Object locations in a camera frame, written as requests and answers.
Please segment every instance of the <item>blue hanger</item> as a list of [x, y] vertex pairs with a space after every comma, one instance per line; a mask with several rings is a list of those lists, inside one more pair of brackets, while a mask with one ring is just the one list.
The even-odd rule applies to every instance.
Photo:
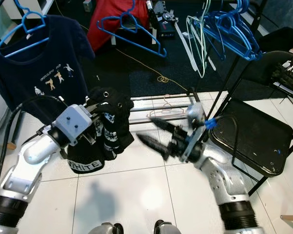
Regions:
[[[38, 30], [38, 29], [40, 29], [40, 28], [45, 27], [45, 21], [44, 21], [44, 18], [45, 18], [46, 16], [43, 16], [43, 15], [40, 14], [39, 12], [31, 11], [31, 10], [30, 10], [29, 8], [27, 8], [27, 7], [23, 7], [23, 6], [21, 6], [20, 3], [19, 3], [19, 0], [14, 0], [14, 2], [15, 2], [15, 4], [16, 4], [17, 7], [19, 7], [19, 8], [22, 9], [22, 10], [26, 10], [27, 12], [26, 12], [25, 15], [22, 17], [22, 19], [21, 19], [21, 24], [18, 25], [17, 27], [15, 27], [11, 32], [9, 32], [9, 33], [8, 33], [8, 34], [7, 34], [7, 35], [6, 35], [6, 36], [0, 41], [0, 47], [2, 46], [2, 44], [5, 42], [5, 40], [6, 40], [9, 36], [11, 36], [15, 31], [17, 31], [17, 30], [20, 29], [20, 28], [23, 28], [26, 34], [29, 34], [29, 33], [32, 33], [32, 32], [34, 32], [34, 31], [36, 31], [36, 30]], [[35, 28], [27, 29], [27, 28], [26, 28], [26, 25], [25, 25], [25, 19], [26, 19], [26, 17], [27, 17], [28, 15], [30, 15], [30, 14], [36, 14], [36, 15], [40, 16], [41, 21], [42, 21], [42, 24], [39, 25], [39, 26], [37, 26], [37, 27], [35, 27]], [[12, 56], [12, 55], [14, 55], [14, 54], [17, 54], [17, 53], [22, 52], [22, 51], [24, 51], [24, 50], [27, 50], [27, 49], [29, 49], [29, 48], [31, 48], [31, 47], [34, 47], [34, 46], [36, 46], [36, 45], [39, 45], [39, 44], [41, 44], [41, 43], [47, 41], [48, 39], [49, 39], [49, 38], [42, 39], [42, 40], [40, 40], [40, 41], [38, 41], [38, 42], [35, 42], [35, 43], [31, 44], [31, 45], [28, 45], [28, 46], [26, 46], [26, 47], [24, 47], [24, 48], [21, 48], [21, 49], [19, 49], [19, 50], [17, 50], [17, 51], [14, 51], [14, 52], [12, 52], [12, 53], [6, 55], [5, 57], [8, 58], [8, 57], [10, 57], [10, 56]]]
[[[105, 33], [108, 33], [108, 34], [110, 34], [110, 35], [112, 35], [112, 36], [114, 36], [114, 37], [117, 37], [117, 38], [119, 38], [119, 39], [121, 39], [121, 40], [124, 40], [124, 41], [126, 41], [126, 42], [128, 42], [128, 43], [130, 43], [130, 44], [133, 44], [133, 45], [135, 45], [135, 46], [138, 46], [138, 47], [140, 47], [140, 48], [142, 48], [142, 49], [144, 49], [144, 50], [147, 50], [147, 51], [149, 51], [149, 52], [151, 52], [151, 53], [153, 53], [153, 54], [156, 54], [156, 55], [158, 55], [158, 56], [160, 56], [160, 57], [166, 57], [167, 56], [167, 51], [166, 51], [166, 49], [163, 49], [163, 54], [161, 53], [161, 44], [160, 44], [160, 42], [149, 32], [149, 31], [147, 31], [144, 27], [142, 27], [141, 25], [138, 25], [138, 23], [137, 23], [137, 20], [136, 20], [136, 18], [130, 13], [133, 9], [134, 9], [134, 7], [135, 7], [135, 5], [136, 5], [136, 1], [135, 0], [132, 0], [132, 7], [129, 9], [129, 10], [127, 10], [126, 12], [123, 12], [119, 17], [118, 16], [108, 16], [108, 17], [104, 17], [104, 18], [102, 18], [101, 19], [101, 22], [99, 22], [99, 20], [97, 21], [97, 27], [98, 27], [98, 29], [100, 29], [100, 30], [102, 30], [103, 32], [105, 32]], [[133, 29], [130, 29], [130, 28], [127, 28], [127, 27], [125, 27], [123, 24], [122, 24], [122, 22], [123, 22], [123, 17], [130, 17], [132, 20], [133, 20], [133, 22], [134, 22], [134, 25], [135, 25], [135, 29], [133, 30]], [[124, 30], [126, 30], [126, 31], [129, 31], [129, 32], [131, 32], [131, 33], [137, 33], [137, 30], [138, 29], [142, 29], [145, 33], [147, 33], [152, 39], [154, 39], [155, 41], [156, 41], [156, 43], [158, 44], [158, 51], [156, 52], [156, 51], [153, 51], [153, 50], [151, 50], [151, 49], [149, 49], [149, 48], [147, 48], [147, 47], [145, 47], [145, 46], [142, 46], [142, 45], [139, 45], [139, 44], [137, 44], [137, 43], [135, 43], [135, 42], [133, 42], [133, 41], [130, 41], [130, 40], [128, 40], [128, 39], [126, 39], [126, 38], [123, 38], [123, 37], [121, 37], [121, 36], [119, 36], [119, 35], [116, 35], [115, 33], [112, 33], [112, 32], [109, 32], [109, 31], [107, 31], [105, 28], [104, 28], [104, 21], [105, 20], [119, 20], [120, 21], [120, 26], [124, 29]]]
[[[240, 14], [245, 13], [249, 7], [249, 0], [237, 0], [236, 9], [230, 12], [215, 11], [204, 17], [204, 33], [219, 41], [245, 60], [257, 60], [261, 58], [262, 52], [249, 29], [242, 21]], [[216, 50], [221, 60], [224, 60], [224, 49], [222, 55]]]

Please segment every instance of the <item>black t-shirt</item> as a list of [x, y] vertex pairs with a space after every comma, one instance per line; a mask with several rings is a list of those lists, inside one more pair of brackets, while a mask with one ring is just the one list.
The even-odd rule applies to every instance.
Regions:
[[[94, 59], [86, 34], [73, 19], [47, 16], [45, 22], [29, 39], [24, 37], [0, 50], [0, 94], [11, 110], [37, 95], [62, 96], [67, 105], [83, 104], [88, 95], [79, 64], [79, 57]], [[47, 37], [40, 45], [4, 57]], [[45, 99], [24, 108], [44, 124], [50, 124], [64, 109], [61, 103]]]

